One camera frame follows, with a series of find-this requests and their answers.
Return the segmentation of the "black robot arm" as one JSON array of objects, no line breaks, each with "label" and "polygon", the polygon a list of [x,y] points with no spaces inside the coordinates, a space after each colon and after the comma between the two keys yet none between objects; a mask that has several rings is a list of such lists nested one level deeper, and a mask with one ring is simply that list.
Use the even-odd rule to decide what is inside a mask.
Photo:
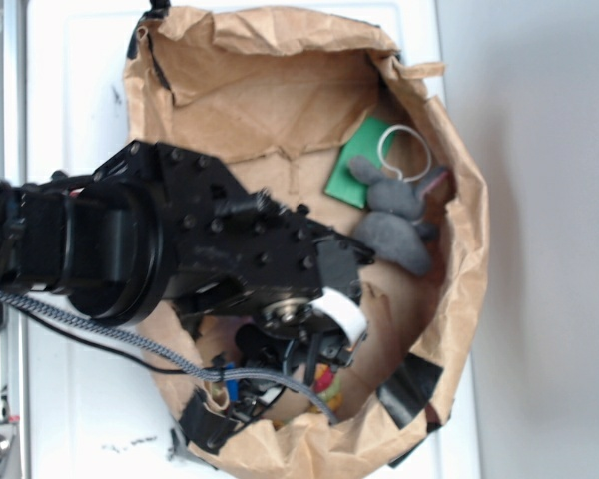
[{"label": "black robot arm", "polygon": [[219,159],[135,141],[86,176],[0,181],[0,290],[42,290],[117,326],[171,303],[189,325],[246,316],[348,366],[368,323],[359,241],[248,191]]}]

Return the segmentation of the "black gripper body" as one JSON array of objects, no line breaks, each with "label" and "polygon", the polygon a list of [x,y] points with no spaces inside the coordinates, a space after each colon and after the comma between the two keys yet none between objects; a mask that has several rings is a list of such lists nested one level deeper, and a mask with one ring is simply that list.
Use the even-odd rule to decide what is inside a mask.
[{"label": "black gripper body", "polygon": [[107,280],[93,317],[142,319],[169,300],[193,316],[248,316],[267,335],[297,340],[308,358],[351,364],[367,322],[362,242],[247,191],[225,164],[164,143],[134,142],[99,167]]}]

